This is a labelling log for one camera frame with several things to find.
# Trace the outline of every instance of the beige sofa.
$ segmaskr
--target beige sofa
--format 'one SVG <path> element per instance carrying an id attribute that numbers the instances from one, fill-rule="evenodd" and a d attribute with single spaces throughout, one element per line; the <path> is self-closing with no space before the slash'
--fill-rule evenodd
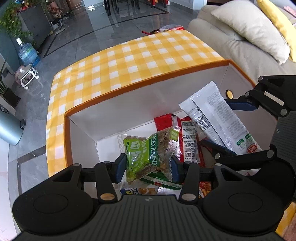
<path id="1" fill-rule="evenodd" d="M 197 18 L 190 22 L 187 30 L 223 58 L 232 59 L 255 82 L 262 75 L 296 75 L 296 63 L 287 60 L 279 65 L 270 54 L 252 45 L 231 27 L 212 16 L 211 11 L 217 7 L 219 6 L 204 6 Z M 296 22 L 289 13 L 285 12 L 285 15 L 292 23 Z"/>

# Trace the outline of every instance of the potted plant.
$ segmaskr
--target potted plant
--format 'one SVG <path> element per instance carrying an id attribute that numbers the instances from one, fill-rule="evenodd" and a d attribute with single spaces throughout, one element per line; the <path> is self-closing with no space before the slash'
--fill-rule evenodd
<path id="1" fill-rule="evenodd" d="M 1 71 L 0 71 L 0 95 L 2 95 L 6 101 L 15 108 L 20 101 L 20 97 L 16 96 L 15 93 L 12 92 L 10 88 L 7 88 L 5 84 L 3 83 L 2 79 L 2 72 L 4 69 L 6 61 L 4 61 L 4 64 L 2 65 Z"/>

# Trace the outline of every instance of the gray tile floor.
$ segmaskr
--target gray tile floor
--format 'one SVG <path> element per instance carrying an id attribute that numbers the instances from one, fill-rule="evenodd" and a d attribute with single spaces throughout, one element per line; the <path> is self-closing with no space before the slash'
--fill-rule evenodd
<path id="1" fill-rule="evenodd" d="M 45 146 L 47 107 L 54 75 L 67 66 L 108 47 L 142 37 L 142 30 L 150 32 L 167 24 L 180 24 L 187 28 L 197 13 L 189 14 L 173 6 L 150 8 L 140 2 L 140 10 L 131 3 L 119 4 L 120 14 L 111 9 L 107 16 L 102 5 L 95 10 L 76 9 L 74 15 L 65 21 L 66 29 L 55 36 L 49 36 L 43 46 L 41 60 L 37 65 L 40 78 L 33 81 L 28 90 L 16 87 L 21 97 L 16 107 L 16 117 L 26 120 L 26 127 L 20 142 L 9 148 L 9 194 L 10 202 L 22 192 L 48 177 L 45 152 L 35 151 Z M 31 153 L 30 160 L 24 155 Z"/>

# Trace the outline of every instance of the white pillow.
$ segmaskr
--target white pillow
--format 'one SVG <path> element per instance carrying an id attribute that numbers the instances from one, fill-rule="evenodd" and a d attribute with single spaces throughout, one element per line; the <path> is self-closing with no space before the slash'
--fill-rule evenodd
<path id="1" fill-rule="evenodd" d="M 290 48 L 277 28 L 252 2 L 230 1 L 211 14 L 273 56 L 281 65 L 289 58 Z"/>

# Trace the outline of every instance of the yellow and white gingham fabric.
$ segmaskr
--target yellow and white gingham fabric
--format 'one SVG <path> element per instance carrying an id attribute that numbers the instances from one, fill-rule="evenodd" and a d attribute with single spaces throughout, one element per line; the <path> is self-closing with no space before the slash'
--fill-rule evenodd
<path id="1" fill-rule="evenodd" d="M 58 72 L 52 83 L 46 123 L 49 176 L 66 167 L 63 136 L 66 111 L 120 87 L 222 59 L 191 33 L 169 31 L 105 49 Z"/>

